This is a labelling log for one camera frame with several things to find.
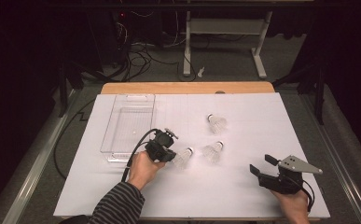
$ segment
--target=transparent tray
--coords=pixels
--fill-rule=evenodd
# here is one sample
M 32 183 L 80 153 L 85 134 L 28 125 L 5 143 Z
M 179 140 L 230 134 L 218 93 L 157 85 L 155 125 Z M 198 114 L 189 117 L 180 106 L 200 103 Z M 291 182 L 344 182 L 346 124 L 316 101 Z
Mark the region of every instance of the transparent tray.
M 154 123 L 155 95 L 117 95 L 101 152 L 108 161 L 128 161 Z

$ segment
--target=white table surface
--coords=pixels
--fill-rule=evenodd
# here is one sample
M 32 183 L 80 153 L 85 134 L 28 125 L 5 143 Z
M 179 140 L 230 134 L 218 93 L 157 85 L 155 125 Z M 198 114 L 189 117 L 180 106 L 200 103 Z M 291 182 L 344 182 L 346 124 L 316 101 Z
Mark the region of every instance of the white table surface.
M 114 94 L 98 95 L 54 216 L 91 215 L 120 181 L 125 163 L 108 162 L 100 152 L 114 99 Z M 277 200 L 249 171 L 253 164 L 277 176 L 278 168 L 264 161 L 265 154 L 307 161 L 279 93 L 157 94 L 155 107 L 155 128 L 169 128 L 179 136 L 171 149 L 193 147 L 194 154 L 185 170 L 168 162 L 142 190 L 146 202 L 141 218 L 283 217 Z M 209 131 L 210 113 L 227 119 L 222 134 Z M 224 142 L 221 159 L 210 163 L 200 149 L 218 140 Z M 303 178 L 315 193 L 310 217 L 329 217 L 314 176 Z

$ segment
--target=white shuttlecock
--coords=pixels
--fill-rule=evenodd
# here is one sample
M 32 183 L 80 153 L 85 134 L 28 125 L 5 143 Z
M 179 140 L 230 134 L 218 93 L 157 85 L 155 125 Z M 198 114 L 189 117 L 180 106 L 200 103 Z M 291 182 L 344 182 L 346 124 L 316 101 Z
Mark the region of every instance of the white shuttlecock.
M 217 162 L 220 160 L 220 152 L 223 149 L 223 142 L 218 141 L 202 149 L 203 156 L 208 161 Z
M 210 130 L 212 130 L 213 133 L 221 133 L 227 126 L 226 119 L 215 116 L 213 114 L 209 114 L 207 116 L 207 120 L 209 120 Z
M 185 169 L 192 153 L 193 153 L 192 147 L 188 147 L 185 150 L 176 153 L 176 156 L 174 157 L 172 162 L 178 168 Z

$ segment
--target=striped sleeve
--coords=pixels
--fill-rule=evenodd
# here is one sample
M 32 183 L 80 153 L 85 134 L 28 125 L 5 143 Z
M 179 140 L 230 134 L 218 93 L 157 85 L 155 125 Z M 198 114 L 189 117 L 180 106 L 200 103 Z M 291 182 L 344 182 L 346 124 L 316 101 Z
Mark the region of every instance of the striped sleeve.
M 89 224 L 134 224 L 142 212 L 145 198 L 132 184 L 120 182 L 99 201 Z

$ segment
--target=hand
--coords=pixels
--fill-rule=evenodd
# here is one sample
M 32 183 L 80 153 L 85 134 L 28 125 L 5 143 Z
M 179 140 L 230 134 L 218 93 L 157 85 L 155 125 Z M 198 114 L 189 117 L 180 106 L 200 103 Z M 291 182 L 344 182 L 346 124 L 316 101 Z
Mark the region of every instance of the hand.
M 281 194 L 271 190 L 271 193 L 279 200 L 282 211 L 291 224 L 309 223 L 308 219 L 308 196 L 302 190 L 296 194 Z
M 165 162 L 153 162 L 146 151 L 139 152 L 133 156 L 128 183 L 142 190 L 164 166 Z

